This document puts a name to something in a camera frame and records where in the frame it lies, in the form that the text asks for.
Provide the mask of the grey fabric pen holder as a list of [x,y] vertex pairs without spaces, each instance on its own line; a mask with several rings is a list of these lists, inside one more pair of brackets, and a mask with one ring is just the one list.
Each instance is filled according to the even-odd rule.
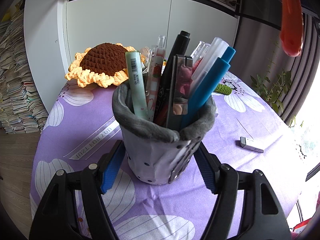
[[187,167],[213,127],[216,104],[209,98],[197,119],[178,132],[136,116],[132,111],[130,84],[125,81],[113,93],[112,110],[134,175],[142,182],[163,185],[172,183]]

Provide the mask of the metallic ruler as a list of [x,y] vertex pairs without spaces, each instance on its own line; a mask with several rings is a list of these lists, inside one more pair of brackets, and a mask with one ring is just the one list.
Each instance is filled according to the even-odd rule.
[[182,118],[188,113],[188,99],[193,74],[193,59],[175,55],[168,103],[166,128],[179,131]]

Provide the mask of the blue marker pen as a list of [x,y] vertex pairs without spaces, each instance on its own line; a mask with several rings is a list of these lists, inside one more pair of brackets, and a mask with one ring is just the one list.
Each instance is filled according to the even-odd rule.
[[182,118],[180,129],[187,127],[195,118],[196,113],[211,96],[227,70],[230,68],[230,61],[235,54],[235,49],[228,47],[222,57],[218,57],[209,72],[205,75],[200,85],[195,89],[188,100],[188,114]]

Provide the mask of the pale green pen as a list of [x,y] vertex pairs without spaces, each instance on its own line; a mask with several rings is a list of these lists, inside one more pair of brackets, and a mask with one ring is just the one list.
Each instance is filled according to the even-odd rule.
[[140,52],[127,51],[125,53],[133,109],[136,116],[148,120],[148,109],[143,82]]

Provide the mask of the pink strawberry gel pen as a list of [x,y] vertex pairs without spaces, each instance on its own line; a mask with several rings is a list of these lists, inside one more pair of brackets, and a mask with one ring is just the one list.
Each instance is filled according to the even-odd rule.
[[165,57],[165,36],[158,37],[157,44],[152,47],[149,57],[148,73],[146,77],[146,103],[149,121],[153,121],[155,114],[159,82]]

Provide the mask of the red pen clear cap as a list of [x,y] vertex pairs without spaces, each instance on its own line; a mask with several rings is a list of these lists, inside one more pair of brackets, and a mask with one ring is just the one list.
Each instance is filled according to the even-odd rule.
[[207,53],[208,49],[210,48],[210,43],[205,43],[203,41],[200,41],[197,47],[194,49],[194,51],[191,54],[191,57],[193,59],[193,72],[195,72],[196,68],[200,64],[202,58]]

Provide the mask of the translucent white pen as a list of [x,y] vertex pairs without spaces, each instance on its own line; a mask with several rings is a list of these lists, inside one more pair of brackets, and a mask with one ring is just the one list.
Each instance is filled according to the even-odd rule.
[[200,83],[203,81],[204,77],[208,74],[209,70],[215,63],[218,57],[222,57],[229,44],[219,37],[213,39],[210,47],[208,48],[206,54],[202,57],[201,61],[197,65],[195,72],[193,73],[191,79],[192,83],[190,85],[190,96],[195,92],[196,88],[199,87]]

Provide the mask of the orange rocket-shaped pen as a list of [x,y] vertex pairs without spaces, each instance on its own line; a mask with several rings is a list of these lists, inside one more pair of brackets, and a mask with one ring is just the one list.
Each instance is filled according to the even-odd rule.
[[303,46],[303,15],[300,0],[281,0],[280,39],[283,51],[290,57],[301,55]]

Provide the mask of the grey white eraser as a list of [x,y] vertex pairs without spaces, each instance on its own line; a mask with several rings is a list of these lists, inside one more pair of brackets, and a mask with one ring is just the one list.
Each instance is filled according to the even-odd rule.
[[259,146],[257,142],[247,137],[240,137],[240,139],[236,141],[236,145],[249,151],[264,153],[262,146]]

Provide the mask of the purple floral tablecloth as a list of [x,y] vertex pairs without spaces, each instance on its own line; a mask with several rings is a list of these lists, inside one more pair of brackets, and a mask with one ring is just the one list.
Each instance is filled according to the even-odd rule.
[[[227,73],[228,96],[213,94],[214,125],[203,138],[222,163],[261,170],[286,215],[302,190],[308,168],[289,128],[244,82]],[[68,81],[48,116],[37,146],[30,190],[35,212],[55,172],[81,171],[125,140],[127,153],[106,211],[120,239],[200,239],[216,196],[205,186],[194,158],[177,168],[190,141],[147,141],[119,127],[112,112],[114,88],[78,87]]]

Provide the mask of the crocheted sunflower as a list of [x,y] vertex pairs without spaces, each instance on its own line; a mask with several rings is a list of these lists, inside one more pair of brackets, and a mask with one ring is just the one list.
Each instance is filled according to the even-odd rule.
[[102,43],[87,48],[83,53],[75,54],[65,78],[76,80],[80,88],[92,83],[103,88],[119,86],[128,79],[125,53],[135,50],[121,43]]

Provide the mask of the green leafy houseplant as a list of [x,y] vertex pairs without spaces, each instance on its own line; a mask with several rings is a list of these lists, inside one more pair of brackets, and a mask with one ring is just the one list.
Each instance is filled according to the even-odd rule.
[[292,126],[305,99],[304,72],[304,57],[288,56],[280,42],[274,40],[265,72],[251,77],[255,92],[288,126]]

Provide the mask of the stack of papers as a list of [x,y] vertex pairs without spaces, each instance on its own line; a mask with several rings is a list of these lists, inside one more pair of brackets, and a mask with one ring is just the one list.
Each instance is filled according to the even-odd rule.
[[24,11],[16,12],[1,37],[1,126],[10,134],[39,132],[48,118],[29,67],[23,20]]

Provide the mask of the grey curtain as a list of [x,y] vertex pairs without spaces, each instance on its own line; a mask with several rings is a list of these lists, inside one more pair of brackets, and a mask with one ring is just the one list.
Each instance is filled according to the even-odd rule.
[[298,57],[283,51],[278,29],[249,18],[240,18],[235,38],[231,72],[249,86],[260,83],[262,88],[256,91],[276,100],[277,113],[286,124],[306,100],[319,64],[319,20],[304,14],[303,21],[303,48]]

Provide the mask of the white cabinet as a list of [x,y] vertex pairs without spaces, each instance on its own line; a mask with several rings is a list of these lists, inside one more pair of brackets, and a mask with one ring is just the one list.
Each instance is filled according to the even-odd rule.
[[192,0],[25,0],[23,22],[29,67],[47,110],[75,54],[89,47],[110,42],[140,49],[164,35],[170,51],[187,31],[191,53],[215,37],[233,44],[237,25],[234,16]]

